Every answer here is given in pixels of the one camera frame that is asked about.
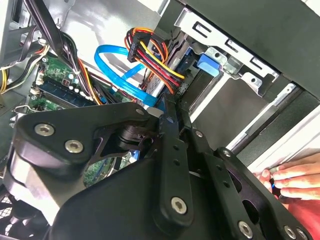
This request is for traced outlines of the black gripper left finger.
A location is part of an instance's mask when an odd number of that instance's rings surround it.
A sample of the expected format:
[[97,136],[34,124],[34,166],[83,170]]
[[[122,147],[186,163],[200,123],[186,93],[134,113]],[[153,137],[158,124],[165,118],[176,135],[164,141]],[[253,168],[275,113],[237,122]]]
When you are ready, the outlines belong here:
[[158,109],[126,102],[27,114],[15,125],[8,172],[53,226],[63,205],[89,188],[89,164],[130,150],[140,151],[135,163],[178,158],[188,165],[174,100],[164,97]]

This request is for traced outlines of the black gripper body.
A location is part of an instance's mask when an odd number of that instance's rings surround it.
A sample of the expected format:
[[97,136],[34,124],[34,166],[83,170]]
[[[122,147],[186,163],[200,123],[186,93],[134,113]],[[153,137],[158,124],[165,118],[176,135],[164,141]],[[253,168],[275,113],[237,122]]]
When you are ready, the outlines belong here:
[[230,179],[212,183],[185,160],[145,159],[69,199],[51,240],[236,240],[238,220],[223,197]]

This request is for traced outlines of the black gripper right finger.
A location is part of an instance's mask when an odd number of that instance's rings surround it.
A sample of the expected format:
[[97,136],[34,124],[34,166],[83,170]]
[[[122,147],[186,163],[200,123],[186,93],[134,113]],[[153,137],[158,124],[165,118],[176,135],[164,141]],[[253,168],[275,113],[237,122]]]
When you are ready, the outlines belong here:
[[195,219],[190,240],[310,240],[308,230],[229,150],[212,150],[193,128],[183,103],[176,107],[187,142]]

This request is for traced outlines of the person's left hand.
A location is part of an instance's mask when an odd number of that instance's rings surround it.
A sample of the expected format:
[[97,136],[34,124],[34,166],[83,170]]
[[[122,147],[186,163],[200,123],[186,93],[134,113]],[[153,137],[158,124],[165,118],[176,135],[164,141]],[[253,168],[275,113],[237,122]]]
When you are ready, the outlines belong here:
[[258,180],[267,188],[272,189],[271,180],[271,173],[269,170],[264,169],[261,174],[257,176]]

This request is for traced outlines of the person's right hand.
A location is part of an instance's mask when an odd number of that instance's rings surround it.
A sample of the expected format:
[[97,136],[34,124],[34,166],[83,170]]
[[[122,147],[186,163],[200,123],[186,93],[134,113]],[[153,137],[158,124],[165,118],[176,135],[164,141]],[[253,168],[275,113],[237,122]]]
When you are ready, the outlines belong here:
[[320,199],[320,154],[284,163],[272,174],[281,195],[301,200]]

